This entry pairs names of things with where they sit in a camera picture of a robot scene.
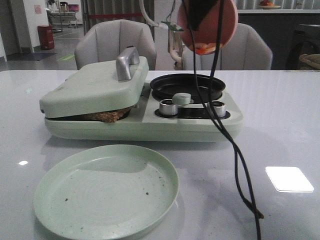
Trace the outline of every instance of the table surface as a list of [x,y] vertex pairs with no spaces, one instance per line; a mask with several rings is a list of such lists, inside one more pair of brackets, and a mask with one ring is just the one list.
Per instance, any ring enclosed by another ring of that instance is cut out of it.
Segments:
[[[72,140],[52,136],[39,99],[75,71],[0,72],[0,239],[63,240],[40,224],[33,197],[42,177],[83,150],[132,144],[150,148],[176,167],[180,189],[168,215],[143,240],[254,240],[253,214],[243,204],[228,142]],[[177,73],[150,71],[147,81]],[[245,116],[234,139],[246,159],[265,240],[320,239],[320,72],[217,71]],[[277,191],[266,167],[297,167],[313,192]],[[240,184],[249,198],[240,169]]]

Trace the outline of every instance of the gray floor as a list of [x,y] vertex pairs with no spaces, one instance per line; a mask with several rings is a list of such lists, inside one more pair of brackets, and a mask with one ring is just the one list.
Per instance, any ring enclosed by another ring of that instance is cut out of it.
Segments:
[[64,26],[62,32],[53,34],[54,48],[41,50],[39,53],[56,53],[39,61],[9,60],[0,64],[0,71],[6,70],[77,70],[76,61],[72,56],[79,40],[83,38],[84,30]]

